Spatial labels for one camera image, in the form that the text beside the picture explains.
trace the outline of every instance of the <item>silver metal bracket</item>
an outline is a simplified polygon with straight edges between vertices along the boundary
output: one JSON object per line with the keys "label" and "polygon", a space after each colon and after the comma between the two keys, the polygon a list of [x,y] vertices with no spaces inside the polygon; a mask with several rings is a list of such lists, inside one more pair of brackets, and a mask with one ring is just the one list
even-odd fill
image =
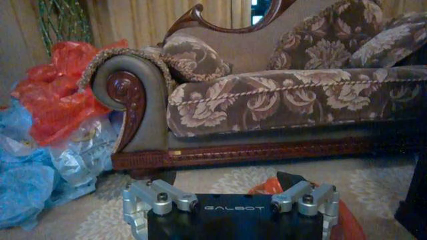
{"label": "silver metal bracket", "polygon": [[193,212],[198,206],[194,193],[183,192],[163,180],[142,180],[123,190],[123,218],[131,225],[138,240],[147,240],[147,213],[166,215],[173,211],[173,202],[179,210]]}
{"label": "silver metal bracket", "polygon": [[277,213],[293,210],[298,203],[298,212],[305,216],[323,214],[323,240],[331,238],[333,227],[339,223],[341,194],[334,185],[323,184],[313,187],[307,181],[301,181],[289,190],[271,197],[271,209]]}

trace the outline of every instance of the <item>orange plastic bag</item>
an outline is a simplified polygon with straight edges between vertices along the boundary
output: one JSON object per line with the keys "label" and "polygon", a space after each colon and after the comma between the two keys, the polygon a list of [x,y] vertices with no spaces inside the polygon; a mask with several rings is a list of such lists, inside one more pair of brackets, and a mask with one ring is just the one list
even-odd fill
{"label": "orange plastic bag", "polygon": [[42,146],[67,138],[86,119],[111,111],[98,102],[90,88],[78,92],[78,81],[102,50],[127,47],[127,40],[102,49],[86,42],[61,42],[53,47],[53,63],[27,71],[28,77],[11,95],[32,115],[30,134]]}

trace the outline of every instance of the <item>floral cushion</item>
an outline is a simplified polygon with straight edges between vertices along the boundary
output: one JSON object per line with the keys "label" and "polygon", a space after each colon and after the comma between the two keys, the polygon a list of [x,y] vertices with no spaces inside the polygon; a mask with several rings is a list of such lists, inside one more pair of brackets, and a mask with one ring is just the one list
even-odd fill
{"label": "floral cushion", "polygon": [[231,73],[231,65],[218,52],[187,34],[175,34],[167,39],[162,59],[181,82],[207,82]]}
{"label": "floral cushion", "polygon": [[371,0],[342,0],[282,36],[269,70],[334,69],[379,33],[383,12]]}
{"label": "floral cushion", "polygon": [[393,20],[353,54],[351,67],[393,67],[427,43],[427,12],[410,13]]}
{"label": "floral cushion", "polygon": [[427,110],[426,81],[427,66],[230,75],[178,86],[167,123],[177,136],[191,137],[413,119]]}

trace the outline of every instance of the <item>bolt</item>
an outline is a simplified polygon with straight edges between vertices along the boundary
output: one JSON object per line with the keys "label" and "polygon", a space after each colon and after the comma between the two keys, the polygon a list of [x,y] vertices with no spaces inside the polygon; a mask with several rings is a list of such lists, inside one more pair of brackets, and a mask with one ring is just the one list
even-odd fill
{"label": "bolt", "polygon": [[314,196],[310,194],[306,194],[305,196],[302,196],[302,202],[305,204],[313,204],[314,203]]}
{"label": "bolt", "polygon": [[279,203],[274,201],[274,202],[270,204],[270,209],[271,209],[273,214],[278,214],[278,213],[281,212],[281,205],[279,205]]}
{"label": "bolt", "polygon": [[198,200],[194,200],[191,203],[190,203],[190,212],[191,213],[197,213],[199,210],[199,201]]}
{"label": "bolt", "polygon": [[158,201],[159,202],[166,202],[169,200],[169,194],[166,192],[161,192],[158,194]]}

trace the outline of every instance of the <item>rolled armrest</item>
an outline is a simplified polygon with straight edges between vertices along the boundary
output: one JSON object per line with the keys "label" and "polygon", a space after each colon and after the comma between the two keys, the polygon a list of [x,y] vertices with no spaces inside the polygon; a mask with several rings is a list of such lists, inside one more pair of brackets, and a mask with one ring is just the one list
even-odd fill
{"label": "rolled armrest", "polygon": [[114,152],[166,150],[169,94],[157,65],[134,55],[114,56],[98,68],[91,88],[109,108],[125,111]]}

